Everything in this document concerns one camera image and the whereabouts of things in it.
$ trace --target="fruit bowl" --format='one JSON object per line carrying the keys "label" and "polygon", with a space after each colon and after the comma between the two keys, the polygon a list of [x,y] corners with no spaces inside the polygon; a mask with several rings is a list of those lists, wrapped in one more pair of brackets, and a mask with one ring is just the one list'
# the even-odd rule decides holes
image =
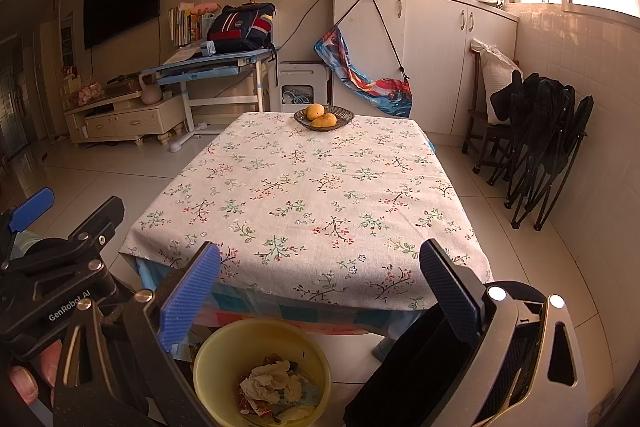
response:
{"label": "fruit bowl", "polygon": [[331,127],[311,127],[311,120],[306,117],[306,109],[300,109],[297,111],[293,115],[293,118],[312,131],[332,131],[334,129],[344,127],[353,120],[354,117],[353,113],[349,109],[338,107],[337,105],[325,105],[324,112],[330,112],[335,115],[335,119],[337,120],[335,125],[332,125]]}

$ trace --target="strap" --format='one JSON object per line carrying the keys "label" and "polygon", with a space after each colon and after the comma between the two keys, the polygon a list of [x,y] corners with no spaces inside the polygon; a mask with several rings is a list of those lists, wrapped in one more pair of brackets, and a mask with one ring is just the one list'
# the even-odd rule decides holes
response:
{"label": "strap", "polygon": [[[342,20],[349,14],[349,12],[351,10],[353,10],[356,6],[357,3],[359,3],[361,0],[357,0],[355,3],[353,3],[351,5],[351,7],[345,12],[345,14],[340,17],[340,19],[338,20],[337,23],[335,23],[334,26],[337,26],[338,24],[340,24],[342,22]],[[376,7],[376,11],[378,12],[378,15],[380,15],[380,20],[382,21],[382,25],[385,27],[385,32],[386,32],[386,36],[389,39],[389,43],[391,44],[391,48],[394,51],[394,54],[396,56],[396,60],[398,61],[398,65],[400,66],[400,73],[402,73],[402,76],[404,77],[405,80],[409,80],[409,77],[406,76],[406,73],[404,73],[404,68],[402,66],[402,62],[400,62],[400,57],[398,57],[398,52],[396,51],[396,47],[394,46],[394,42],[391,39],[391,35],[389,35],[389,30],[386,29],[386,24],[385,24],[385,20],[382,17],[382,13],[380,13],[380,8],[378,8],[378,3],[376,3],[376,0],[372,0],[373,1],[373,6]]]}

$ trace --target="desk leg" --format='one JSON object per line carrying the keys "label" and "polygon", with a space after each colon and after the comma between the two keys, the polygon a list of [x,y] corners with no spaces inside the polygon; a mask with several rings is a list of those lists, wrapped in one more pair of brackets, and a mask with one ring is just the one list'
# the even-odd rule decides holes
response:
{"label": "desk leg", "polygon": [[189,91],[187,91],[186,82],[180,83],[180,95],[184,104],[184,114],[187,118],[187,131],[193,132],[195,127],[193,126],[193,115],[191,114],[191,105],[189,105]]}
{"label": "desk leg", "polygon": [[262,61],[260,58],[255,61],[255,85],[258,90],[258,111],[263,112],[264,107],[262,105]]}

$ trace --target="drawer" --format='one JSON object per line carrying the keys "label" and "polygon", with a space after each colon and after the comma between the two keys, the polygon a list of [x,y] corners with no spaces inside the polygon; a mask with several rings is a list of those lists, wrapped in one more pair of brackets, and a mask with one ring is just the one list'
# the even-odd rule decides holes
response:
{"label": "drawer", "polygon": [[101,138],[103,136],[116,136],[116,126],[112,116],[100,118],[88,118],[84,120],[89,138]]}
{"label": "drawer", "polygon": [[162,124],[157,109],[126,112],[115,116],[114,121],[118,136],[162,134]]}

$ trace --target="trash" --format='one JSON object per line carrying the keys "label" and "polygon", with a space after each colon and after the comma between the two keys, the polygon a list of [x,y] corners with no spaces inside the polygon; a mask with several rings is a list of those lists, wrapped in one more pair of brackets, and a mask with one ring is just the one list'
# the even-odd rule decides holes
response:
{"label": "trash", "polygon": [[257,425],[284,425],[313,414],[319,394],[297,362],[272,354],[240,382],[238,407]]}

